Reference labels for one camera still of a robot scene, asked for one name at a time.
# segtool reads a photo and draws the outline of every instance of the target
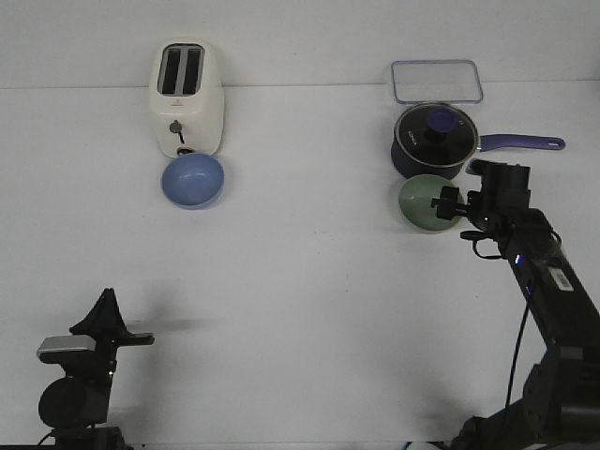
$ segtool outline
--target toaster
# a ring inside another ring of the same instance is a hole
[[[225,96],[210,44],[191,37],[166,41],[154,61],[148,103],[165,155],[214,154],[223,132]]]

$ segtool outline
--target pot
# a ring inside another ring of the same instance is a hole
[[[519,134],[479,136],[471,117],[446,103],[420,103],[396,121],[392,162],[405,177],[431,173],[452,179],[477,150],[500,147],[562,150],[560,138]]]

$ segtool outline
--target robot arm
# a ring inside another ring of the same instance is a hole
[[[444,188],[433,199],[441,218],[465,216],[479,229],[461,237],[498,244],[547,345],[525,383],[523,398],[489,418],[470,419],[453,450],[512,450],[534,444],[600,441],[600,315],[541,211],[529,207],[529,168],[474,160],[480,191],[457,202]]]

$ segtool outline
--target purple handle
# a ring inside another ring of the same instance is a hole
[[[542,150],[563,150],[564,140],[547,136],[528,136],[526,134],[488,134],[481,136],[481,151],[501,147],[539,148]]]

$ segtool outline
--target white table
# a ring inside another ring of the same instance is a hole
[[[481,157],[532,166],[532,206],[594,297],[600,83],[484,89],[466,108],[481,134],[567,141]],[[145,94],[0,90],[3,443],[45,434],[38,399],[63,372],[35,351],[109,286],[130,331],[156,334],[118,354],[110,424],[130,443],[396,448],[503,406],[524,302],[458,238],[469,224],[423,234],[398,213],[386,86],[227,88],[226,184],[203,211],[160,191]],[[515,398],[543,350],[531,321]]]

